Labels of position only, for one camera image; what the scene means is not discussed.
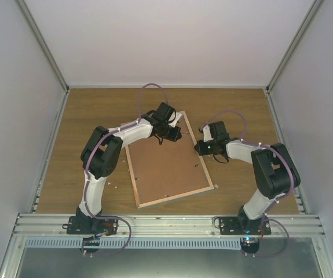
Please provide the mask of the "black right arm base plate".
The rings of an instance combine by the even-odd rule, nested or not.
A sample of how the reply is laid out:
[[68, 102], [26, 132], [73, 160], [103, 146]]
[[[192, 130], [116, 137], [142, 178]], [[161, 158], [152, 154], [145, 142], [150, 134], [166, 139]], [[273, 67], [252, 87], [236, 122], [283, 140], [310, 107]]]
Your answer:
[[218, 228], [221, 235], [271, 235], [272, 231], [267, 222], [261, 219], [250, 220], [246, 216], [215, 216], [212, 220], [213, 226]]

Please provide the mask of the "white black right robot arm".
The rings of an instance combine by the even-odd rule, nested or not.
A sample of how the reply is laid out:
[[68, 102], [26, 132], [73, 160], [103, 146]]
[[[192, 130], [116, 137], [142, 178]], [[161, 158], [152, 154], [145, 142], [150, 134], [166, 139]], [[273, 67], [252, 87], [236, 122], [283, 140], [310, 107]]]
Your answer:
[[272, 207], [301, 183], [286, 146], [282, 143], [249, 143], [232, 138], [222, 121], [207, 124], [199, 131], [203, 139], [194, 147], [199, 156], [212, 156], [222, 164], [236, 159], [252, 165], [257, 190], [239, 209], [237, 227], [245, 235], [253, 233], [263, 225], [264, 216]]

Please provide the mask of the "turquoise picture frame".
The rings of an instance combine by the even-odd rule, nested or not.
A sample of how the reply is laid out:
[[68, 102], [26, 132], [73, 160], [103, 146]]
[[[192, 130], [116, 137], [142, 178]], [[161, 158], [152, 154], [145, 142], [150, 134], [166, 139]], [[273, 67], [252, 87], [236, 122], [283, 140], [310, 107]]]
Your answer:
[[197, 141], [186, 112], [181, 115], [180, 140], [159, 144], [152, 137], [125, 147], [138, 209], [214, 189], [203, 158], [194, 150]]

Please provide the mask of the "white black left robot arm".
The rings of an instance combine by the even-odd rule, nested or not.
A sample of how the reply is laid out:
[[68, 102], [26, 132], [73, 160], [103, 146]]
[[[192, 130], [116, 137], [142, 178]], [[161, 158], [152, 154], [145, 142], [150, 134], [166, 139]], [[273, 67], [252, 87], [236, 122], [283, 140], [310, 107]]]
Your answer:
[[177, 123], [182, 118], [182, 113], [162, 102], [157, 110], [149, 111], [120, 127], [107, 129], [98, 126], [94, 129], [80, 155], [85, 186], [76, 216], [82, 217], [80, 227], [86, 233], [96, 233], [100, 228], [100, 219], [97, 216], [102, 211], [104, 185], [118, 164], [121, 150], [138, 140], [150, 137], [156, 137], [159, 144], [164, 140], [178, 141], [182, 135]]

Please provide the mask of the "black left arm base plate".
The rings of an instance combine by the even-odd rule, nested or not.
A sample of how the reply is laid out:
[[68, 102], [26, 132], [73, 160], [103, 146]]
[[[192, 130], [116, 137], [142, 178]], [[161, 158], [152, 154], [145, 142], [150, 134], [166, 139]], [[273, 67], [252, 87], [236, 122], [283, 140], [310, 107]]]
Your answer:
[[88, 216], [71, 216], [62, 228], [69, 235], [110, 236], [117, 233], [118, 220], [99, 220]]

